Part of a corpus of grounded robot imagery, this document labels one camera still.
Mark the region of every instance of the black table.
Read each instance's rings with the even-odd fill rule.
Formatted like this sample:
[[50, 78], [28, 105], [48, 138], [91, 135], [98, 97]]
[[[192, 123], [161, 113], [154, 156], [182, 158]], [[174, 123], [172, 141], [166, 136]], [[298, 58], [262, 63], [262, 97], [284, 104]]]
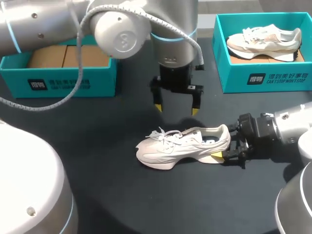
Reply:
[[[211, 39], [199, 43], [206, 70], [194, 72], [193, 83], [204, 85], [205, 93], [194, 118], [189, 95], [164, 92], [162, 114], [153, 106], [148, 84], [158, 65], [150, 42], [122, 61], [117, 97], [76, 98], [43, 113], [0, 105], [4, 121], [45, 139], [59, 153], [77, 200], [80, 234], [276, 232], [276, 196], [301, 168], [296, 146], [264, 150], [258, 154], [264, 159], [250, 161], [246, 170], [186, 160], [157, 171], [136, 159], [135, 146], [158, 126], [213, 127], [243, 113], [259, 116], [312, 100], [309, 92], [223, 94]], [[0, 93], [10, 97], [3, 82]], [[55, 101], [19, 100], [31, 106]]]

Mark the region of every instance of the shoe insole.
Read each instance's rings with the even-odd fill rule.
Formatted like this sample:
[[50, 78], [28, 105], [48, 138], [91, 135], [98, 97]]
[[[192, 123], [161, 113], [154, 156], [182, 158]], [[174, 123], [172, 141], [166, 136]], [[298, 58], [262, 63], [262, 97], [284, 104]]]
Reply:
[[216, 136], [203, 136], [202, 139], [202, 143], [204, 144], [212, 144], [219, 140], [219, 138], [217, 138]]

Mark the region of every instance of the white cable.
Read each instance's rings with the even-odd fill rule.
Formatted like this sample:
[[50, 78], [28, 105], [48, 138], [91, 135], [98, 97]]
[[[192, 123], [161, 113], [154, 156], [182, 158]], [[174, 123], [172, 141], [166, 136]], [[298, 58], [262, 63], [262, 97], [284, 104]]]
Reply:
[[142, 16], [148, 20], [150, 20], [153, 23], [156, 23], [160, 26], [163, 26], [164, 28], [167, 28], [168, 30], [171, 30], [172, 32], [180, 35], [182, 38], [184, 38], [188, 43], [190, 43], [196, 50], [198, 53], [198, 58], [199, 58], [199, 64], [200, 65], [204, 65], [204, 59], [203, 59], [203, 54], [201, 51], [200, 46], [198, 45], [198, 43], [193, 40], [192, 38], [190, 38], [188, 35], [186, 35], [185, 33], [183, 33], [181, 30], [179, 30], [178, 28], [174, 27], [173, 25], [158, 19], [150, 14], [147, 13], [142, 13], [141, 11], [137, 12], [135, 9], [131, 9], [131, 8], [127, 8], [124, 6], [118, 6], [118, 5], [101, 5], [101, 6], [97, 6], [95, 8], [93, 8], [92, 10], [90, 10], [82, 19], [81, 23], [80, 23], [80, 27], [81, 30], [78, 31], [77, 33], [77, 58], [78, 58], [78, 79], [77, 82], [74, 86], [74, 88], [72, 89], [72, 91], [69, 93], [69, 95], [67, 95], [65, 98], [63, 98], [62, 100], [58, 101], [57, 103], [54, 103], [52, 105], [49, 106], [43, 106], [43, 107], [30, 107], [30, 106], [24, 106], [21, 104], [17, 104], [14, 102], [11, 102], [9, 100], [6, 100], [2, 97], [0, 97], [0, 102], [2, 102], [5, 105], [11, 106], [11, 107], [15, 107], [18, 109], [22, 109], [22, 110], [26, 110], [26, 111], [47, 111], [47, 110], [51, 110], [54, 109], [58, 106], [61, 106], [62, 104], [64, 104], [65, 102], [67, 102], [79, 89], [79, 86], [81, 84], [82, 81], [82, 76], [83, 76], [83, 66], [82, 66], [82, 56], [81, 56], [81, 47], [82, 47], [82, 38], [84, 37], [84, 35], [82, 34], [83, 28], [85, 26], [85, 24], [87, 24], [90, 20], [90, 18], [99, 13], [99, 12], [103, 12], [103, 11], [121, 11], [121, 12], [126, 12], [126, 13], [133, 13], [135, 15], [138, 16]]

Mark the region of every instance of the screw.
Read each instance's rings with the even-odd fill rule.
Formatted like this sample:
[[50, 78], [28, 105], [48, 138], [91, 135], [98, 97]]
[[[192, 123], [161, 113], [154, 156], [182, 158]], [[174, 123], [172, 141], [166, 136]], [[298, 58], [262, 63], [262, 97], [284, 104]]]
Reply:
[[283, 116], [282, 116], [282, 119], [288, 119], [289, 118], [289, 115], [288, 114], [284, 114]]
[[36, 211], [33, 207], [28, 207], [26, 212], [28, 213], [29, 216], [35, 216], [36, 215]]

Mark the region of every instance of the cardboard box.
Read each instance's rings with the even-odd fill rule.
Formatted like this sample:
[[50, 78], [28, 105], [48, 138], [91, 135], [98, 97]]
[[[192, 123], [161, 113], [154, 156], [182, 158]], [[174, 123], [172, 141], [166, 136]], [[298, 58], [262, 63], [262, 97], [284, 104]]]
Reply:
[[[302, 45], [294, 62], [267, 56], [252, 60], [229, 55], [225, 39], [242, 29], [274, 24], [283, 30], [302, 30]], [[312, 90], [312, 19], [308, 13], [246, 13], [216, 16], [212, 40], [224, 93]]]
[[[103, 54], [93, 37], [82, 41], [83, 80], [75, 97], [113, 97], [117, 61]], [[14, 98], [63, 98], [78, 78], [76, 40], [4, 57], [0, 74]]]
[[60, 68], [66, 53], [66, 45], [52, 45], [33, 52], [27, 68]]
[[[83, 67], [107, 67], [109, 57], [95, 45], [84, 45], [81, 48]], [[77, 48], [68, 45], [65, 53], [63, 67], [78, 67]]]

